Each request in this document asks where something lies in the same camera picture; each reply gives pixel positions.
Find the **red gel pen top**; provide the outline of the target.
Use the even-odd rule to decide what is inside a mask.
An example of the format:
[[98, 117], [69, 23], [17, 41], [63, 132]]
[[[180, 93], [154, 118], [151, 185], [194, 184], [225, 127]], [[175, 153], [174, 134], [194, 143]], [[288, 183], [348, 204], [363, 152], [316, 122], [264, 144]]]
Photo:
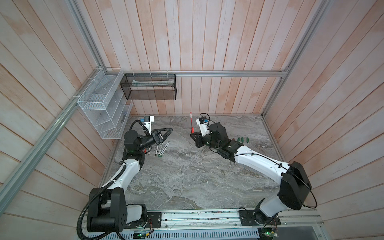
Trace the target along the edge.
[[192, 117], [192, 112], [190, 112], [190, 120], [191, 120], [191, 134], [194, 133], [194, 124], [193, 124], [193, 117]]

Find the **green marker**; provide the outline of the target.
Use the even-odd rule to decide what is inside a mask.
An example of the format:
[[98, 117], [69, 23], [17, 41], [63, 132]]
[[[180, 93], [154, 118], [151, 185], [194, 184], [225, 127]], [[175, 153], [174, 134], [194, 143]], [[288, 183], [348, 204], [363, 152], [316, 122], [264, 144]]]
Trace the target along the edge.
[[168, 148], [170, 142], [167, 142], [167, 144], [165, 145], [164, 149], [162, 150], [161, 154], [160, 154], [160, 157], [162, 157], [166, 151], [166, 149]]
[[166, 144], [167, 144], [167, 143], [165, 143], [164, 146], [161, 148], [161, 151], [160, 151], [160, 153], [159, 153], [159, 157], [162, 155], [162, 153], [163, 153], [163, 151], [164, 151], [164, 149], [165, 149], [165, 147], [166, 147]]

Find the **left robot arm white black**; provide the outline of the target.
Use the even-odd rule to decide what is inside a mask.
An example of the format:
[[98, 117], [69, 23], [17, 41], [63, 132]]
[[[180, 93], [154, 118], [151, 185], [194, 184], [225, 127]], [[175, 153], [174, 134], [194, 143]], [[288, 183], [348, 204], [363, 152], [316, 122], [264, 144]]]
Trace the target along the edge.
[[100, 236], [94, 238], [95, 240], [110, 233], [120, 233], [131, 223], [147, 225], [145, 205], [127, 205], [125, 191], [145, 163], [145, 150], [163, 143], [172, 132], [172, 128], [163, 128], [152, 130], [150, 135], [145, 136], [139, 135], [135, 130], [125, 133], [121, 167], [108, 183], [91, 190], [89, 201], [81, 211], [77, 222], [77, 233], [80, 238], [87, 239], [82, 231], [84, 216], [87, 216], [88, 232], [102, 232]]

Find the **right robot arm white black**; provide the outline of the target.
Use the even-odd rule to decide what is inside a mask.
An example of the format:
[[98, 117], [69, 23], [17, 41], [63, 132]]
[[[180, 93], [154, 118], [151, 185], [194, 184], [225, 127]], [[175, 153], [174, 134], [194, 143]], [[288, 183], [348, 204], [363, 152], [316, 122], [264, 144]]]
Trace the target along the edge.
[[243, 143], [229, 139], [226, 128], [221, 123], [209, 124], [201, 117], [196, 120], [200, 131], [191, 133], [196, 147], [207, 146], [224, 159], [248, 166], [272, 179], [280, 185], [277, 194], [262, 199], [253, 211], [255, 222], [265, 225], [271, 222], [279, 212], [292, 209], [300, 210], [312, 190], [311, 183], [302, 164], [288, 164], [271, 159], [251, 150]]

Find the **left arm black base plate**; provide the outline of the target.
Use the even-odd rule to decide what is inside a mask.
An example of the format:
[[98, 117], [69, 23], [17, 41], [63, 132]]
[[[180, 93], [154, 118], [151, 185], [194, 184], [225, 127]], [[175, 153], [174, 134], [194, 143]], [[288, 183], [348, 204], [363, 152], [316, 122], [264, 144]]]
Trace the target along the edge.
[[161, 212], [149, 212], [143, 214], [143, 222], [140, 224], [144, 229], [154, 228], [158, 229], [161, 227], [162, 213]]

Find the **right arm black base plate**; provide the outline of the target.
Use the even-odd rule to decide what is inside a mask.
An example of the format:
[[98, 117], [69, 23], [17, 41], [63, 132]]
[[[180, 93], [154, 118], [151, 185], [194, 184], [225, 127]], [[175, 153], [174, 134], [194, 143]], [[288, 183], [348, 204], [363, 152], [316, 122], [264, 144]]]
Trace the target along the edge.
[[245, 208], [239, 208], [238, 213], [242, 226], [281, 225], [278, 215], [275, 215], [274, 218], [266, 217], [263, 214], [256, 213], [254, 210], [246, 210]]

